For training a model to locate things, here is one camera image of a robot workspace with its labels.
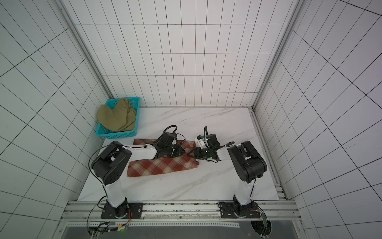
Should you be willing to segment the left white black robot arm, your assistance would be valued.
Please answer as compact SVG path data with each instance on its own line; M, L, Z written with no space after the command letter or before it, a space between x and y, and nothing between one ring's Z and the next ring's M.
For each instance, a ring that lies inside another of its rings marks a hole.
M123 145L113 141L97 149L88 162L90 173L102 184L106 199L102 209L102 219L139 219L142 203L128 203L122 190L122 177L130 162L152 160L160 157L174 158L185 153L182 145L186 138L178 142L178 127L170 125L151 143L143 145Z

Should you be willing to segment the red plaid skirt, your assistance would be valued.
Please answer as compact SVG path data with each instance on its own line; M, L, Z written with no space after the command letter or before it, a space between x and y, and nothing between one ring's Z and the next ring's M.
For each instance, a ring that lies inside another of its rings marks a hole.
M187 153L191 152L195 147L196 143L194 141L187 140L182 144L185 154L181 156L175 158L161 157L158 159L130 161L127 167L127 177L160 175L195 169L199 166L199 162L187 156Z

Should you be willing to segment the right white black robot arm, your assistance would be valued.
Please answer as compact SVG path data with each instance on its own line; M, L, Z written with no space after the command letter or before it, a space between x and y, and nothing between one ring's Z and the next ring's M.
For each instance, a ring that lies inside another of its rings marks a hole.
M196 147L188 156L196 160L218 163L229 159L240 182L233 195L232 202L219 202L220 217L223 219L262 219L268 221L264 210L252 199L257 179L263 177L268 166L249 141L236 145L229 142L221 145L215 134L209 134L204 127L204 134L195 138Z

